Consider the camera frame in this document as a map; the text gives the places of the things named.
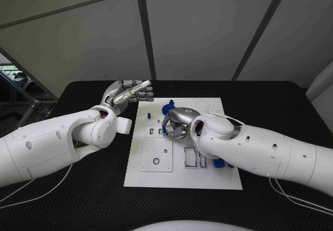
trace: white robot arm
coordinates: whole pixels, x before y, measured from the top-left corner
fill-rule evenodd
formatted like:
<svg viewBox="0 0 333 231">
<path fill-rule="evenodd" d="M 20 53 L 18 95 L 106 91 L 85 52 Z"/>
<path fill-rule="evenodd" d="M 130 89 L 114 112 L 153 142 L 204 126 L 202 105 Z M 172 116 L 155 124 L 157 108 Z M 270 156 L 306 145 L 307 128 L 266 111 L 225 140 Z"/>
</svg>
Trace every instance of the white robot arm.
<svg viewBox="0 0 333 231">
<path fill-rule="evenodd" d="M 0 138 L 0 187 L 57 172 L 108 147 L 119 133 L 129 134 L 131 120 L 117 117 L 129 102 L 153 101 L 150 81 L 117 81 L 101 105 L 33 123 Z M 87 146 L 74 148 L 74 140 Z"/>
<path fill-rule="evenodd" d="M 237 127 L 225 115 L 212 112 L 192 115 L 193 112 L 186 120 L 191 123 L 183 125 L 201 154 L 211 159 L 222 158 L 260 176 L 297 182 L 333 196 L 333 149 L 245 124 Z"/>
</svg>

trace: white cable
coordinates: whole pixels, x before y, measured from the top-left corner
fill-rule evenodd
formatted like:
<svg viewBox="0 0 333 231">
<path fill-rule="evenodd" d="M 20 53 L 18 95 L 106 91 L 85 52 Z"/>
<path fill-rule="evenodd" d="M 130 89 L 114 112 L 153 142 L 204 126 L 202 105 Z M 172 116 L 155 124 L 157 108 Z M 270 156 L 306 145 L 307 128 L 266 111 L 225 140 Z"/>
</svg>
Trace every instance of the white cable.
<svg viewBox="0 0 333 231">
<path fill-rule="evenodd" d="M 228 115 L 222 115 L 217 112 L 205 112 L 205 114 L 212 114 L 212 115 L 217 115 L 217 116 L 221 116 L 224 118 L 230 118 L 230 119 L 234 119 L 232 117 L 230 117 Z"/>
<path fill-rule="evenodd" d="M 329 213 L 329 212 L 326 212 L 326 211 L 323 211 L 323 210 L 320 210 L 320 209 L 317 209 L 317 208 L 312 208 L 310 206 L 306 206 L 306 205 L 297 203 L 296 201 L 293 201 L 290 198 L 293 198 L 293 199 L 296 199 L 296 200 L 300 200 L 302 202 L 306 202 L 306 203 L 312 204 L 313 206 L 317 206 L 317 207 L 326 209 L 328 211 L 333 212 L 333 210 L 328 209 L 326 207 L 323 207 L 323 206 L 320 206 L 320 205 L 316 205 L 315 203 L 312 203 L 312 202 L 309 202 L 309 201 L 304 201 L 304 200 L 302 200 L 300 198 L 287 195 L 286 192 L 284 192 L 284 190 L 283 190 L 283 187 L 281 187 L 281 185 L 280 185 L 280 183 L 279 183 L 279 180 L 276 179 L 276 182 L 277 182 L 277 184 L 279 184 L 279 187 L 280 187 L 280 189 L 281 189 L 281 191 L 283 191 L 283 193 L 281 193 L 281 192 L 276 189 L 276 187 L 273 186 L 271 178 L 268 178 L 268 180 L 270 180 L 270 184 L 271 184 L 273 189 L 274 189 L 281 195 L 284 195 L 284 196 L 287 197 L 287 199 L 289 199 L 294 204 L 297 204 L 299 206 L 303 206 L 303 207 L 306 207 L 306 208 L 309 208 L 309 209 L 313 209 L 313 210 L 316 210 L 316 211 L 319 211 L 319 212 L 322 212 L 322 213 L 326 213 L 326 214 L 329 214 L 329 215 L 333 216 L 332 213 Z"/>
<path fill-rule="evenodd" d="M 41 197 L 38 197 L 38 198 L 35 198 L 35 199 L 32 199 L 32 200 L 22 201 L 22 202 L 15 203 L 15 204 L 12 204 L 12 205 L 6 205 L 6 206 L 0 207 L 0 209 L 8 208 L 8 207 L 12 207 L 12 206 L 15 206 L 15 205 L 20 205 L 20 204 L 23 204 L 23 203 L 28 203 L 28 202 L 35 201 L 35 200 L 41 199 L 42 197 L 45 197 L 45 196 L 58 188 L 58 186 L 59 186 L 61 183 L 64 182 L 64 180 L 65 180 L 65 178 L 67 178 L 67 176 L 68 176 L 68 174 L 70 174 L 71 168 L 72 168 L 72 165 L 71 165 L 71 167 L 70 167 L 70 169 L 68 169 L 68 173 L 67 173 L 65 177 L 62 178 L 61 182 L 59 182 L 58 185 L 49 190 L 48 193 L 45 193 Z"/>
<path fill-rule="evenodd" d="M 35 179 L 32 179 L 28 184 L 25 184 L 12 194 L 9 194 L 2 200 L 0 203 L 12 196 L 15 195 L 32 182 L 35 181 Z"/>
</svg>

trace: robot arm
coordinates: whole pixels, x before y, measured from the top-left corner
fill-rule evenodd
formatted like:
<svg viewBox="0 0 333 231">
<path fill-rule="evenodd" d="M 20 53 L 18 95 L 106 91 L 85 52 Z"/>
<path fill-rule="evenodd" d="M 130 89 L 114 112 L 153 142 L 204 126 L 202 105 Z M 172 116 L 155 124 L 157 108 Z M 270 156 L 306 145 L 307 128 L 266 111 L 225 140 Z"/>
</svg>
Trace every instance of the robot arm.
<svg viewBox="0 0 333 231">
<path fill-rule="evenodd" d="M 0 187 L 57 172 L 108 147 L 119 133 L 129 134 L 131 120 L 117 117 L 129 102 L 153 101 L 150 81 L 117 81 L 101 105 L 33 123 L 0 138 Z M 74 148 L 74 140 L 87 146 Z"/>
<path fill-rule="evenodd" d="M 333 149 L 242 124 L 225 115 L 205 113 L 191 121 L 189 134 L 198 151 L 222 158 L 245 171 L 297 182 L 333 196 Z"/>
</svg>

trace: blue plastic part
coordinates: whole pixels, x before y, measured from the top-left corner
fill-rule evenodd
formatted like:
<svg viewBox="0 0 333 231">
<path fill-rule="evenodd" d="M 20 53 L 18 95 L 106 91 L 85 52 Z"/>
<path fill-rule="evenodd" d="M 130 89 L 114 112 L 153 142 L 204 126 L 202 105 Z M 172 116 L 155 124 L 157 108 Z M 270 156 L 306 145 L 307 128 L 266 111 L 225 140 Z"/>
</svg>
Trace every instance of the blue plastic part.
<svg viewBox="0 0 333 231">
<path fill-rule="evenodd" d="M 175 108 L 175 102 L 173 100 L 170 100 L 169 104 L 166 104 L 162 108 L 162 113 L 166 115 L 169 113 L 169 111 Z"/>
<path fill-rule="evenodd" d="M 225 167 L 224 159 L 214 160 L 214 165 L 217 168 Z"/>
</svg>

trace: black tablecloth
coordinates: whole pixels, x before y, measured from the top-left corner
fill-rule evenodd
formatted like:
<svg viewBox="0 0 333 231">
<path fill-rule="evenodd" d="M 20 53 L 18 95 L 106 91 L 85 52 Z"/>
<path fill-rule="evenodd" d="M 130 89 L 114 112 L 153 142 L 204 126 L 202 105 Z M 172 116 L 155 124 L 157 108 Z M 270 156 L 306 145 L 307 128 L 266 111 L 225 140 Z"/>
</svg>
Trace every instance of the black tablecloth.
<svg viewBox="0 0 333 231">
<path fill-rule="evenodd" d="M 111 83 L 71 83 L 52 116 L 100 104 Z M 156 97 L 221 97 L 225 114 L 245 124 L 333 148 L 333 135 L 293 82 L 153 81 L 153 87 Z M 0 230 L 131 230 L 176 219 L 217 221 L 263 231 L 333 230 L 332 216 L 294 205 L 274 192 L 267 178 L 242 170 L 242 191 L 124 188 L 136 114 L 133 103 L 121 114 L 133 120 L 131 134 L 117 134 L 110 147 L 74 164 L 57 190 L 0 210 Z M 2 205 L 45 194 L 67 171 L 38 179 Z M 0 198 L 23 184 L 5 187 Z M 333 198 L 325 193 L 297 183 L 281 181 L 281 185 L 289 194 L 333 208 Z"/>
</svg>

